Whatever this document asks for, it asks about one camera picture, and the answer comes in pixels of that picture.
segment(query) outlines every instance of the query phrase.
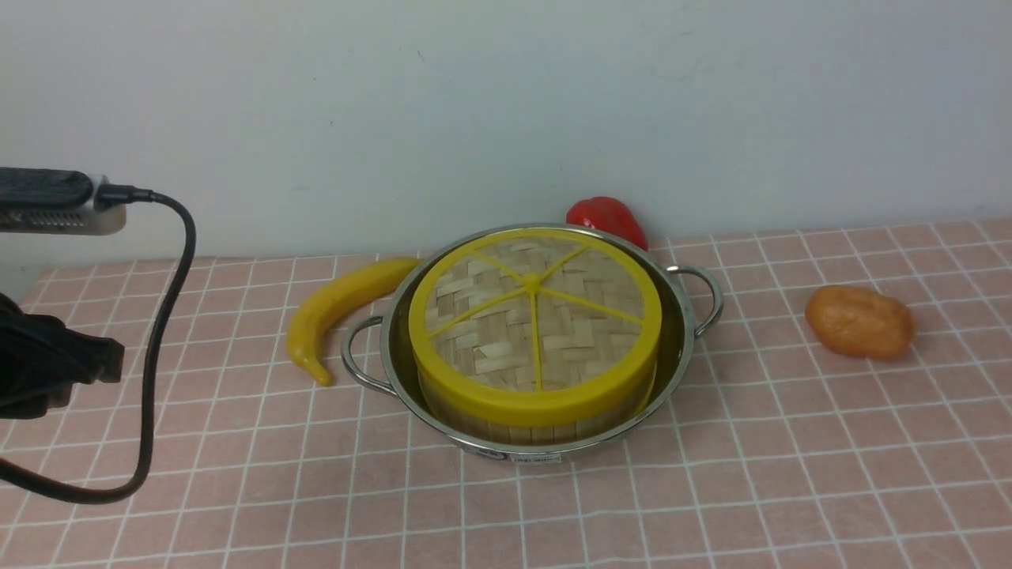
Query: woven bamboo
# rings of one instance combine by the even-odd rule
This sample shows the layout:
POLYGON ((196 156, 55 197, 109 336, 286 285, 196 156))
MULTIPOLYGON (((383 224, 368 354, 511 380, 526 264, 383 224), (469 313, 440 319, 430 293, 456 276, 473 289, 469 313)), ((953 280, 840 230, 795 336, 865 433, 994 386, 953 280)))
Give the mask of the woven bamboo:
MULTIPOLYGON (((613 253, 571 240, 517 236, 474 249, 441 273, 425 299, 425 329, 436 354, 468 380, 502 392, 565 392, 613 370, 642 333, 644 291, 613 253)), ((433 413, 476 436, 544 444, 590 436, 635 414, 653 370, 627 397, 563 424, 504 424, 455 407, 420 383, 433 413)))

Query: yellow plastic rim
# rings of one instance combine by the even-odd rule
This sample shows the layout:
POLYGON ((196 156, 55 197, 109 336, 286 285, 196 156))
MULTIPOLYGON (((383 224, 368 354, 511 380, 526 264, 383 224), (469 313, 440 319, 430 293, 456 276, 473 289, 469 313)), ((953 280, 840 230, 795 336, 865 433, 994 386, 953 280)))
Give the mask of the yellow plastic rim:
MULTIPOLYGON (((551 274, 565 260, 575 255, 569 255, 563 261, 555 263, 542 277, 551 274)), ((566 297, 563 293, 556 293, 547 289, 526 292, 525 280, 522 275, 517 275, 507 267, 500 266, 500 268, 503 268, 507 274, 518 280, 519 293, 510 293, 497 299, 496 302, 501 302, 506 297, 525 293, 532 298, 537 294, 566 297)), ((578 299, 578 301, 580 301, 579 304, 590 305, 591 308, 596 308, 602 312, 624 317, 620 313, 614 314, 617 311, 612 311, 606 307, 585 302, 583 299, 578 299)), ((478 311, 479 309, 475 309, 469 311, 469 314, 474 314, 478 311)), ((650 381, 650 378, 647 376, 648 374, 652 374, 657 357, 661 321, 661 298, 654 286, 654 281, 632 257, 623 253, 617 247, 609 245, 600 239, 572 231, 560 229, 517 229, 488 235, 466 243, 450 251, 436 262, 422 278, 411 300, 408 313, 408 333, 411 338, 415 358, 423 375, 423 381, 425 381, 429 389, 438 393, 448 404, 461 412, 494 423, 517 427, 547 427, 571 424, 598 416, 625 401, 636 390, 643 388, 644 382, 650 381), (482 253, 478 252, 483 247, 500 241, 523 237, 571 241, 582 246, 580 249, 581 252, 588 249, 600 251, 618 263, 632 277, 632 280, 639 288, 644 300, 644 318, 642 320, 635 318, 640 323, 640 336, 634 342, 628 352, 615 365, 601 376, 565 390, 535 392, 503 391, 479 384, 460 374, 446 363, 433 347, 431 337, 434 333, 426 326, 425 309, 439 277, 465 257, 472 256, 487 259, 482 253)), ((532 330, 533 338, 539 340, 539 334, 536 330, 536 310, 531 313, 531 325, 534 328, 532 330)), ((535 375, 539 378, 541 365, 539 347, 532 351, 531 356, 534 358, 535 375)))

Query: pink tiled countertop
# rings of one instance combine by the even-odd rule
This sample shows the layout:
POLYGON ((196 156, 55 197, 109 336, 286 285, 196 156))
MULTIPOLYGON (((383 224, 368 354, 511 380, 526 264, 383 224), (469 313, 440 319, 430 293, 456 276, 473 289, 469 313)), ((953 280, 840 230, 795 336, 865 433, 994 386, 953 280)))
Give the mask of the pink tiled countertop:
MULTIPOLYGON (((286 360, 294 308, 373 255, 199 259, 162 350, 149 482, 129 501, 77 507, 0 486, 0 566, 1009 567, 1012 220, 706 237, 655 253, 714 269, 728 293, 682 387, 599 455, 520 468, 463 455, 355 385, 334 349, 341 331, 336 387, 286 360), (915 350, 889 364, 826 351, 803 318, 823 282, 909 303, 915 350)), ((133 472, 138 355, 169 268, 38 282, 29 311, 120 340, 131 372, 43 419, 0 421, 5 459, 93 487, 133 472)), ((358 350, 378 374, 372 334, 358 350)))

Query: pot handle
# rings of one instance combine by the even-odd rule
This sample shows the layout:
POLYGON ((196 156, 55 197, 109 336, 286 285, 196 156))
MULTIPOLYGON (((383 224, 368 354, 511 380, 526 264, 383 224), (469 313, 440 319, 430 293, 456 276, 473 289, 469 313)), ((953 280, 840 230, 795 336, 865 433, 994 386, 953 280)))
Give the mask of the pot handle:
POLYGON ((355 340, 355 336, 359 334, 362 330, 366 328, 371 328, 373 326, 378 326, 383 324, 383 316, 375 315, 362 320, 358 324, 355 324, 348 335, 344 338, 344 343, 341 344, 341 361, 344 362, 344 369, 351 374, 351 377, 355 379, 356 382, 361 384, 362 387, 371 389, 372 391, 377 391, 384 395, 389 395, 391 397, 398 397, 397 392, 394 388, 387 382, 381 382, 380 380, 370 378, 362 372, 362 369, 355 363, 355 359, 351 356, 351 342, 355 340))
POLYGON ((709 287, 709 294, 713 297, 713 308, 709 311, 709 315, 702 321, 701 324, 696 326, 693 335, 695 337, 701 336, 710 326, 716 324, 716 321, 721 319, 721 314, 724 312, 724 293, 721 292, 721 283, 716 281, 710 272, 702 267, 698 266, 680 266, 671 265, 666 268, 670 274, 691 274, 693 276, 698 276, 702 278, 706 287, 709 287))

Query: black cable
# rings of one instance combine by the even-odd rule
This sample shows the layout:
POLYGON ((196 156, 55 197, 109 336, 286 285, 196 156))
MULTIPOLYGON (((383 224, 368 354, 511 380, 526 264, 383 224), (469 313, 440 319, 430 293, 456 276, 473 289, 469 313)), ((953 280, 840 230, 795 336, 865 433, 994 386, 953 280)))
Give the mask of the black cable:
POLYGON ((186 242, 183 245, 183 254, 179 258, 179 266, 176 267, 176 271, 172 275, 169 288, 162 299, 162 305, 158 309, 158 314, 155 315, 151 335, 148 337, 148 350, 144 359, 141 388, 141 448, 134 476, 125 484, 116 488, 81 488, 58 482, 0 459, 0 480, 35 494, 77 504, 108 504, 123 500, 137 492, 148 479, 155 445, 155 376, 158 372, 158 352, 162 347, 165 326, 169 323, 169 316, 172 314, 172 309, 182 291, 183 282, 186 281, 186 275, 189 273, 196 250, 196 225, 193 223, 193 217, 182 204, 168 195, 130 186, 103 186, 99 189, 98 199, 109 205, 150 201, 167 206, 182 218, 186 242))

